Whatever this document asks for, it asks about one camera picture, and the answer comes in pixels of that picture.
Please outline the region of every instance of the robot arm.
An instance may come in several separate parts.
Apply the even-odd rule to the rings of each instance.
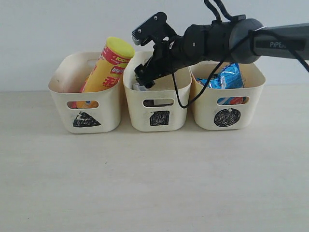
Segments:
[[[138,83],[146,88],[151,88],[154,80],[160,77],[204,60],[222,61],[225,57],[226,62],[248,64],[260,56],[295,58],[289,49],[309,59],[309,24],[266,29],[258,20],[239,15],[229,22],[215,20],[211,25],[191,25],[179,36],[166,20],[166,14],[158,12],[132,32],[136,45],[155,43],[151,58],[135,69]],[[249,38],[231,53],[231,49],[248,35]]]

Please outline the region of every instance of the table surface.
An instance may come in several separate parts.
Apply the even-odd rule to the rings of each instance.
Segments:
[[[0,93],[1,232],[307,232],[309,85],[250,126],[71,134],[49,92]]]

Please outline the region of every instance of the plastic bin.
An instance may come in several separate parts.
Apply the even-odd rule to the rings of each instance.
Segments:
[[[121,121],[123,83],[100,92],[79,93],[100,52],[66,57],[49,82],[49,90],[64,127],[71,133],[101,133],[114,130]],[[75,101],[97,101],[94,109],[71,109]]]
[[[204,61],[190,67],[193,75],[191,98],[203,88],[195,78],[207,78],[217,64]],[[234,130],[242,129],[251,123],[266,79],[254,64],[240,64],[239,67],[245,88],[207,88],[192,104],[194,120],[200,127],[207,130]],[[237,105],[218,104],[220,98],[227,97],[246,97],[246,101]]]
[[[155,80],[151,91],[133,90],[133,83],[137,83],[134,69],[144,64],[152,52],[136,52],[124,71],[124,86],[132,126],[143,132],[174,131],[181,128],[186,120],[187,110],[182,109],[177,102],[172,76],[165,76]],[[184,68],[175,73],[179,88],[180,99],[183,104],[188,103],[192,83],[190,69]],[[145,100],[170,100],[170,106],[146,107]]]

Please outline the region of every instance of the pringles can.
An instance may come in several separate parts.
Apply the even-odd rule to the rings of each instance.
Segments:
[[[134,48],[117,37],[109,37],[92,72],[80,92],[99,92],[115,86],[127,64],[134,57]],[[96,101],[77,101],[74,108],[97,108]]]

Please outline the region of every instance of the black cable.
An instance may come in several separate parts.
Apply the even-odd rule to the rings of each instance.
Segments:
[[[309,65],[306,63],[306,61],[294,50],[291,48],[291,46],[287,43],[285,43],[284,37],[274,33],[273,31],[268,31],[268,30],[257,30],[257,31],[252,31],[249,32],[248,35],[246,35],[243,39],[241,39],[223,58],[222,60],[217,64],[217,66],[212,70],[212,72],[210,73],[209,77],[207,78],[206,84],[204,85],[204,87],[202,88],[202,90],[193,98],[189,101],[189,103],[187,105],[182,105],[180,98],[179,98],[179,93],[178,93],[178,88],[177,88],[177,83],[176,83],[176,78],[175,78],[175,74],[174,72],[172,72],[172,77],[173,77],[173,82],[174,82],[174,87],[175,87],[175,91],[176,91],[176,96],[177,96],[177,101],[179,106],[182,109],[186,109],[188,108],[193,102],[195,102],[206,90],[206,88],[208,87],[208,84],[211,80],[211,77],[216,73],[216,71],[220,68],[220,66],[225,62],[225,60],[239,47],[241,46],[244,42],[246,42],[249,38],[254,38],[254,36],[258,35],[258,34],[265,34],[265,35],[270,35],[275,37],[279,42],[283,43],[286,48],[289,50],[289,52],[295,56],[295,58],[304,66],[304,68],[309,72]],[[170,67],[173,70],[173,66],[172,66],[172,62],[171,59],[170,60]]]
[[[209,2],[209,0],[204,0],[205,5],[208,7],[208,9],[210,9],[214,16],[216,17],[216,20],[219,22],[222,22],[221,17],[219,12],[217,11],[217,9]]]
[[[223,5],[223,3],[221,2],[221,0],[213,0],[213,1],[218,5],[218,7],[219,7],[220,11],[222,12],[223,16],[224,16],[226,19],[228,19],[228,20],[230,20],[230,21],[233,21],[233,16],[231,16],[231,15],[227,12],[227,10],[226,10],[226,8],[224,7],[224,5]]]

